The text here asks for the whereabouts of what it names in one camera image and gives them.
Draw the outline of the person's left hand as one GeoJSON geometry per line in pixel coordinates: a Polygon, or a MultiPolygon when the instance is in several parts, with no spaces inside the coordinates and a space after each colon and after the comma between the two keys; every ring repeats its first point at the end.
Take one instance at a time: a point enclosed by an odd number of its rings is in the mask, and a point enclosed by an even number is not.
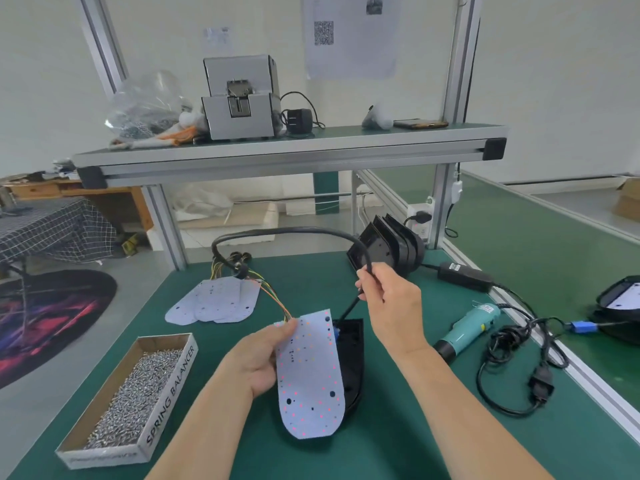
{"type": "Polygon", "coordinates": [[[271,348],[265,343],[265,328],[241,339],[222,359],[214,377],[224,388],[247,392],[254,399],[274,386],[276,348],[289,339],[271,348]]]}

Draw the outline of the white dotted circuit board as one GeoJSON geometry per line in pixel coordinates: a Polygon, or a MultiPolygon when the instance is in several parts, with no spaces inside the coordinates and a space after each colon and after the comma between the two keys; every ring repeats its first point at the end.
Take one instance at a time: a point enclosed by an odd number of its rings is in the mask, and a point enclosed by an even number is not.
{"type": "Polygon", "coordinates": [[[165,322],[185,326],[222,320],[225,309],[217,300],[218,288],[215,280],[199,282],[165,313],[165,322]]]}
{"type": "Polygon", "coordinates": [[[239,304],[241,284],[244,280],[229,276],[215,279],[215,281],[219,286],[219,291],[216,292],[217,300],[225,309],[222,320],[215,323],[235,323],[236,307],[239,304]]]}
{"type": "Polygon", "coordinates": [[[297,319],[294,334],[275,349],[278,407],[297,440],[332,436],[346,412],[346,397],[329,309],[297,319]]]}
{"type": "Polygon", "coordinates": [[[244,321],[252,315],[259,298],[261,285],[260,280],[244,280],[242,282],[234,322],[244,321]]]}

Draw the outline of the person's left forearm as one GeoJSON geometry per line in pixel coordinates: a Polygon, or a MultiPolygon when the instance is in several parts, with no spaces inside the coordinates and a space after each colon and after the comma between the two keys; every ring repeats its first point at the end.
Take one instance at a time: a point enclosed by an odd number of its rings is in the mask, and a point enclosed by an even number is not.
{"type": "Polygon", "coordinates": [[[247,373],[219,367],[145,480],[229,480],[253,398],[247,373]]]}

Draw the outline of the person's right forearm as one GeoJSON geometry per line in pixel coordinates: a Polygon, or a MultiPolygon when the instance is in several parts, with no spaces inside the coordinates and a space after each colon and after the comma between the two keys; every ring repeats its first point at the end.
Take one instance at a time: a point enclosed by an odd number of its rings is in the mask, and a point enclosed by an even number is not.
{"type": "Polygon", "coordinates": [[[425,345],[394,358],[416,396],[452,480],[554,480],[425,345]]]}

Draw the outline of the stack of black lamp housings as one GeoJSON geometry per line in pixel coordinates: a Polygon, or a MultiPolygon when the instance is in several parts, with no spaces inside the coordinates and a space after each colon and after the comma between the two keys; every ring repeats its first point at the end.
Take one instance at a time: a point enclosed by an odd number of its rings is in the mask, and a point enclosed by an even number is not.
{"type": "Polygon", "coordinates": [[[389,214],[374,217],[358,240],[372,262],[388,264],[403,278],[418,270],[426,252],[422,238],[389,214]]]}

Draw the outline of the white power strip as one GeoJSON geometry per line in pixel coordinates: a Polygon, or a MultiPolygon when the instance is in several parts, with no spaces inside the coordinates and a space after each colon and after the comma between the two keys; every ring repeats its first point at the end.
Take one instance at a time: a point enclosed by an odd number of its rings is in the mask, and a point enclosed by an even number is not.
{"type": "Polygon", "coordinates": [[[405,226],[427,243],[431,233],[433,215],[435,212],[435,200],[428,196],[423,203],[410,204],[406,212],[405,226]]]}

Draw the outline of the black power adapter brick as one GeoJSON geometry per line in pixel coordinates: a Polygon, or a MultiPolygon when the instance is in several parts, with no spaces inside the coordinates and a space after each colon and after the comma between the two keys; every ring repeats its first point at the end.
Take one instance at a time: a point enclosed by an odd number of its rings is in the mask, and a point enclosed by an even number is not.
{"type": "Polygon", "coordinates": [[[489,293],[495,286],[491,275],[455,262],[441,263],[437,269],[437,278],[443,282],[483,293],[489,293]]]}

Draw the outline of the open cardboard screw box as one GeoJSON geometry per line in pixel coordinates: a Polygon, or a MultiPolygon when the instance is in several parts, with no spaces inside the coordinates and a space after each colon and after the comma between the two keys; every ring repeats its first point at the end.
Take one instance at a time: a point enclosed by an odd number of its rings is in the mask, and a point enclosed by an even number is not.
{"type": "Polygon", "coordinates": [[[198,345],[192,333],[137,338],[60,443],[56,450],[57,457],[71,470],[149,462],[168,424],[197,353],[198,345]],[[85,450],[84,445],[89,435],[143,353],[166,349],[181,349],[182,353],[137,443],[85,450]]]}

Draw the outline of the crumpled white plastic bag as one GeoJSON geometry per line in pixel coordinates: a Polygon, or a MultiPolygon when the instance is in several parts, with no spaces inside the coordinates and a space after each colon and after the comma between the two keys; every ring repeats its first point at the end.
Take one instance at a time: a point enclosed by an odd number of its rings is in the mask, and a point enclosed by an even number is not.
{"type": "Polygon", "coordinates": [[[168,188],[174,216],[178,222],[211,217],[228,217],[234,203],[213,182],[176,184],[168,188]]]}

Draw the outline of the pile of silver screws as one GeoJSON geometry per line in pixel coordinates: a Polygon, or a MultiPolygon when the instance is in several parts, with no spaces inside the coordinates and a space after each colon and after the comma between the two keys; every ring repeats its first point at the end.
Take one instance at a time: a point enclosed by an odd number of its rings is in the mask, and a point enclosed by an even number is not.
{"type": "Polygon", "coordinates": [[[85,450],[137,443],[181,349],[144,352],[89,435],[85,450]]]}

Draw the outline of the small wrapped grey item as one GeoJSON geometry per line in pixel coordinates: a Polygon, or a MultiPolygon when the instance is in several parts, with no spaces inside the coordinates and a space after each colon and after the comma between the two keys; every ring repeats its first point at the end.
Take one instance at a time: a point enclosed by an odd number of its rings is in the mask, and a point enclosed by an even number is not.
{"type": "Polygon", "coordinates": [[[370,106],[364,117],[361,127],[367,130],[391,130],[394,119],[384,102],[378,102],[370,106]]]}

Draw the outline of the orange and white work gloves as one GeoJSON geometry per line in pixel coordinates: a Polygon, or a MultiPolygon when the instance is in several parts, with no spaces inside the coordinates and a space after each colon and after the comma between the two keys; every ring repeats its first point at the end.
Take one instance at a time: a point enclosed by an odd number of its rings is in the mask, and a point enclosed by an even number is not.
{"type": "Polygon", "coordinates": [[[132,141],[114,139],[109,143],[108,150],[144,150],[181,146],[191,144],[197,138],[204,137],[204,135],[205,132],[197,128],[197,126],[182,128],[180,124],[176,124],[165,132],[145,139],[135,139],[132,141]]]}

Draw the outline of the dark checkered tablecloth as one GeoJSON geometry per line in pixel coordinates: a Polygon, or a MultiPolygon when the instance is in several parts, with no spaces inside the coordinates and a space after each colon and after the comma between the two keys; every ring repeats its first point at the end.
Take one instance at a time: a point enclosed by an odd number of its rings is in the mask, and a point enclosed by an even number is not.
{"type": "Polygon", "coordinates": [[[86,198],[37,200],[0,210],[0,265],[41,256],[85,264],[115,254],[117,230],[86,198]]]}

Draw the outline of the brown cardboard box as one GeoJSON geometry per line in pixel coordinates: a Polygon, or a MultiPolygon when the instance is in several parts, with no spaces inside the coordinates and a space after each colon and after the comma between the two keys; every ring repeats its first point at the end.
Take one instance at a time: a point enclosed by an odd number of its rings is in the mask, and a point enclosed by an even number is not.
{"type": "Polygon", "coordinates": [[[619,186],[618,193],[618,200],[612,213],[640,223],[640,177],[626,179],[619,186]]]}

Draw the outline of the aluminium frame workbench shelf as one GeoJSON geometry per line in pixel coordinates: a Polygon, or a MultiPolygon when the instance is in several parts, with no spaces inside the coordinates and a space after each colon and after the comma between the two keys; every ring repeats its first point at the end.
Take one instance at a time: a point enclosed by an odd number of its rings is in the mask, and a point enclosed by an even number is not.
{"type": "Polygon", "coordinates": [[[508,135],[506,126],[465,122],[483,1],[458,0],[457,3],[443,108],[443,118],[449,123],[446,128],[376,132],[356,126],[331,127],[304,139],[214,143],[172,149],[103,149],[76,154],[72,161],[83,183],[89,187],[141,187],[173,271],[185,270],[188,260],[162,185],[204,180],[350,170],[351,233],[354,234],[358,177],[396,217],[402,217],[407,205],[374,179],[372,169],[435,164],[435,214],[427,245],[428,249],[448,250],[446,215],[452,203],[456,164],[500,160],[508,135]]]}

